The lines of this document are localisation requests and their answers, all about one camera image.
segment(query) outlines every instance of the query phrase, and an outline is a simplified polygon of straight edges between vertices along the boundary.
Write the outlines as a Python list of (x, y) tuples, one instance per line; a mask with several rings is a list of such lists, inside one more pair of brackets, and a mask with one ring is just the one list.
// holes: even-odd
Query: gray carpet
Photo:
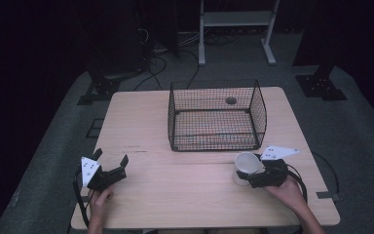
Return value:
[[(335, 67), (330, 79), (348, 100), (323, 101), (305, 97), (295, 76), (312, 74), (316, 67), (292, 67), (301, 34), (274, 34), (272, 50), (278, 63), (266, 61), (260, 35), (238, 36), (234, 43), (206, 47), (206, 66), (195, 80), (257, 79), (262, 87), (282, 87), (299, 125), (315, 154), (333, 167), (340, 182), (336, 207), (341, 222), (325, 227), (328, 233), (374, 233), (374, 110), (357, 88), (355, 80)], [(197, 47), (188, 50), (197, 54)], [(164, 90), (171, 81), (190, 80), (197, 68), (195, 58), (181, 52), (161, 56), (166, 69), (157, 75)], [(151, 69), (164, 63), (152, 59)], [(122, 83), (120, 92), (132, 91), (148, 72)], [(85, 233), (69, 228), (75, 206), (72, 180), (81, 156), (94, 151), (96, 138), (86, 138), (93, 119), (103, 118), (109, 101), (77, 105), (91, 83), (88, 73), (77, 77), (43, 137), (14, 197), (0, 219), (0, 233)], [(149, 79), (138, 90), (160, 89)], [(336, 191), (333, 173), (316, 157), (330, 191)], [(292, 233), (295, 227), (269, 228), (272, 234)], [(105, 233), (139, 233), (139, 230), (106, 230)]]

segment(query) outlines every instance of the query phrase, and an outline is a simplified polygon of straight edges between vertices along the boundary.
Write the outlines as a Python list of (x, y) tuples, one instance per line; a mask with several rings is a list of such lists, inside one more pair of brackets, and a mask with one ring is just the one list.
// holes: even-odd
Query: wooden tabletop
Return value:
[[(322, 225), (339, 223), (318, 166), (281, 88), (261, 88), (267, 109), (267, 145), (297, 148), (284, 161), (301, 174), (309, 206)], [(95, 149), (104, 171), (120, 166), (127, 154), (128, 177), (114, 185), (106, 228), (211, 228), (297, 225), (296, 216), (262, 188), (239, 186), (232, 180), (240, 151), (174, 152), (168, 142), (169, 91), (115, 94)], [(88, 189), (83, 188), (82, 196)], [(71, 219), (86, 229), (79, 208)]]

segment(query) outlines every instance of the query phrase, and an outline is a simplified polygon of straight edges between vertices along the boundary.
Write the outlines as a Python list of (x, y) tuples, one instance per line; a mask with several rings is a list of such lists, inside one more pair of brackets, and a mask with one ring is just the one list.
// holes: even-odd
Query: white metal stand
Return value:
[(200, 43), (199, 65), (206, 65), (205, 55), (205, 27), (206, 26), (240, 26), (267, 25), (267, 34), (261, 39), (263, 49), (270, 65), (276, 64), (269, 42), (272, 36), (280, 0), (276, 0), (272, 11), (259, 12), (211, 12), (205, 13), (205, 0), (200, 7)]

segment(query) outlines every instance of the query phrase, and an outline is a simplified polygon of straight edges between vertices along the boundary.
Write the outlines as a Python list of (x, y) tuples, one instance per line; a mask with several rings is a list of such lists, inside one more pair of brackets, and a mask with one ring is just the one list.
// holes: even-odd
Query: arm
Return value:
[(304, 233), (325, 233), (323, 227), (318, 223), (315, 215), (303, 199), (299, 185), (294, 178), (288, 176), (280, 187), (268, 186), (265, 187), (265, 189), (296, 214), (303, 227)]
[(102, 193), (90, 190), (88, 195), (92, 197), (90, 200), (91, 217), (90, 225), (88, 227), (89, 234), (100, 234), (107, 218), (107, 199), (112, 195), (112, 187), (108, 187)]

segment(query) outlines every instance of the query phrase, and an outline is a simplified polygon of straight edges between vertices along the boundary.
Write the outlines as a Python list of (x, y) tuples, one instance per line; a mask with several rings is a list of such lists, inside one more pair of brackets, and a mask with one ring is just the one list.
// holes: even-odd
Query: wire mesh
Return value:
[(171, 83), (168, 139), (174, 151), (258, 149), (266, 125), (257, 80)]

